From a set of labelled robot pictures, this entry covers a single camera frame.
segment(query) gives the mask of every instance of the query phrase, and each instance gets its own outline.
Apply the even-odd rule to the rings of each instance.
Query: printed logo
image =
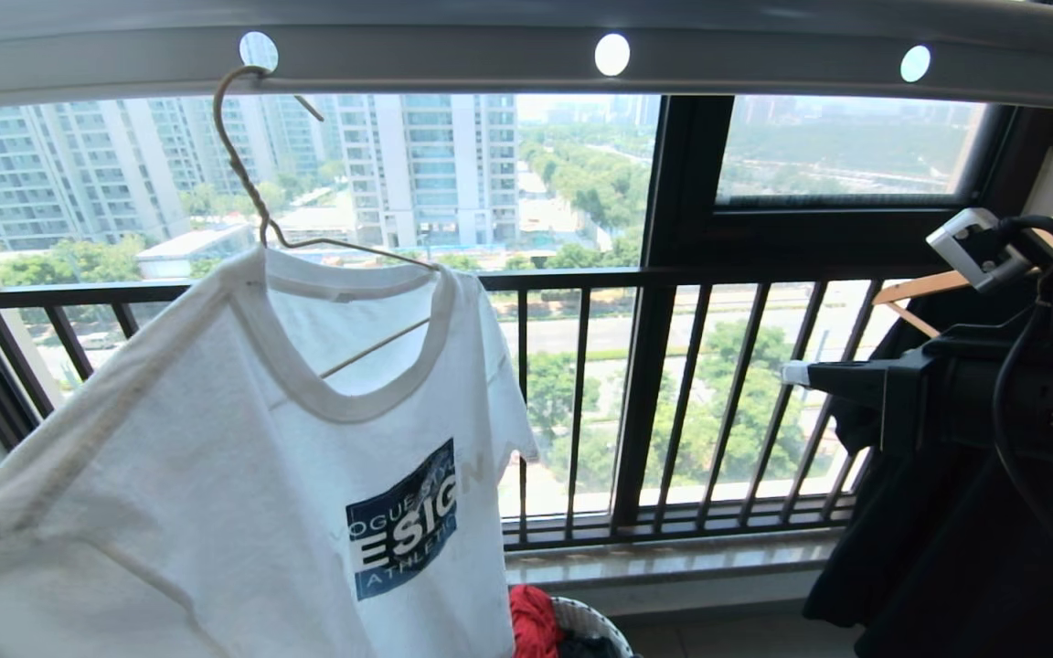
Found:
[[[356,600],[401,586],[438,557],[457,530],[453,439],[392,490],[347,505]]]

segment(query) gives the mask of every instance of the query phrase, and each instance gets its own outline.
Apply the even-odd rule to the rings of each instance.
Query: low building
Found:
[[[225,259],[254,243],[251,225],[217,225],[191,231],[137,254],[143,279],[188,279],[193,263]]]

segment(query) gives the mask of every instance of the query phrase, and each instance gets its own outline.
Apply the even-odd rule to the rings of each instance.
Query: fabric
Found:
[[[558,658],[563,632],[547,592],[532,585],[511,587],[510,620],[515,629],[515,658]]]
[[[476,278],[252,250],[0,467],[0,657],[510,658],[514,450]]]
[[[559,642],[559,658],[627,658],[607,637],[568,636]]]
[[[960,288],[914,300],[937,328],[997,324],[1035,299],[1031,280],[995,295]],[[873,358],[925,341],[898,323]],[[863,624],[861,658],[1053,657],[1053,538],[1011,486],[994,450],[929,442],[910,459],[879,454],[880,413],[836,400],[850,453],[873,450],[851,524],[803,616]],[[1053,466],[1021,460],[1053,514]]]

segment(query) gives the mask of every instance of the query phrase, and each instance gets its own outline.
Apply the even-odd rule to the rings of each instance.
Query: balcony railing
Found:
[[[500,299],[513,300],[514,322],[517,328],[516,344],[511,344],[511,354],[516,358],[518,367],[518,383],[522,387],[523,398],[528,392],[528,366],[530,366],[530,341],[532,322],[530,321],[530,295],[548,291],[578,291],[579,304],[576,337],[576,358],[574,358],[574,400],[573,414],[570,418],[570,455],[567,465],[567,504],[563,511],[557,511],[555,504],[532,504],[528,495],[528,467],[522,460],[514,460],[517,466],[518,501],[515,514],[504,517],[502,536],[509,550],[553,549],[553,546],[601,544],[611,542],[634,542],[661,540],[662,538],[682,537],[718,537],[718,535],[752,534],[766,532],[781,532],[782,530],[827,529],[840,525],[849,519],[849,512],[856,500],[857,476],[863,470],[862,459],[854,460],[851,455],[842,465],[832,467],[832,474],[823,478],[808,478],[812,463],[819,450],[824,433],[830,424],[831,408],[824,401],[819,408],[818,417],[810,433],[803,431],[806,444],[793,479],[768,480],[766,472],[772,461],[776,437],[790,403],[791,387],[782,384],[774,401],[770,421],[764,430],[764,438],[758,448],[756,467],[748,482],[718,483],[718,474],[727,446],[734,430],[735,418],[742,412],[740,400],[742,390],[748,379],[748,371],[752,365],[752,354],[758,330],[763,323],[770,288],[774,283],[799,283],[799,279],[791,276],[790,266],[781,267],[780,274],[773,280],[749,280],[750,272],[742,267],[734,270],[694,270],[694,267],[643,267],[642,270],[589,270],[589,271],[534,271],[521,274],[481,274],[481,282],[485,288]],[[731,391],[723,404],[722,419],[713,448],[713,459],[710,463],[710,478],[702,486],[674,486],[675,465],[678,450],[690,415],[690,395],[694,382],[694,371],[698,364],[698,356],[702,354],[703,338],[707,333],[707,315],[710,313],[711,291],[715,284],[744,283],[753,287],[752,303],[747,311],[744,336],[735,362],[735,374],[731,380]],[[791,358],[807,357],[807,345],[814,332],[816,317],[822,307],[823,295],[828,292],[827,280],[803,282],[810,287],[810,296],[801,313],[798,335],[795,337]],[[585,395],[585,364],[589,362],[589,325],[593,318],[593,291],[597,288],[632,288],[636,299],[643,300],[647,295],[676,295],[678,286],[698,286],[693,305],[693,322],[691,322],[689,346],[684,348],[684,364],[681,383],[676,386],[672,433],[669,436],[668,448],[663,455],[660,467],[659,491],[641,491],[638,479],[625,481],[619,472],[615,476],[612,491],[598,496],[599,502],[591,507],[599,512],[584,512],[588,505],[577,504],[580,496],[587,498],[588,493],[578,493],[580,483],[580,438],[584,430],[585,418],[582,412],[582,398]],[[859,308],[855,312],[848,336],[841,336],[843,348],[840,356],[843,359],[854,358],[860,344],[867,324],[869,324],[872,305],[870,300],[881,282],[873,280],[866,287],[866,295]],[[0,356],[1,363],[8,367],[5,379],[32,412],[31,425],[37,424],[42,418],[54,412],[55,404],[41,384],[34,371],[34,363],[26,357],[17,341],[17,333],[12,332],[8,317],[4,312],[13,308],[40,308],[54,327],[54,335],[65,351],[67,359],[79,378],[87,379],[93,375],[93,363],[88,361],[83,342],[75,332],[67,310],[77,305],[99,305],[112,308],[115,322],[120,326],[125,338],[131,338],[139,330],[134,313],[135,304],[151,302],[171,302],[182,295],[188,287],[180,284],[150,283],[117,283],[117,284],[82,284],[82,286],[65,287],[7,287],[0,288]],[[29,312],[32,317],[37,311]],[[642,323],[632,323],[632,344],[648,340],[642,334]],[[630,445],[627,431],[630,422],[636,421],[638,413],[655,408],[655,402],[636,404],[631,392],[649,378],[660,378],[661,367],[643,367],[633,361],[635,350],[628,352],[627,380],[623,383],[622,418],[620,421],[618,450],[635,451],[637,446]],[[816,482],[824,484],[822,491],[816,491]],[[636,512],[632,517],[621,517],[614,514],[614,507],[619,500],[631,499]]]

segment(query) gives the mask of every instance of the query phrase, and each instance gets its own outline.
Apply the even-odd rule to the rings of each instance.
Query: white building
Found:
[[[518,236],[514,95],[340,95],[366,245],[490,245]]]

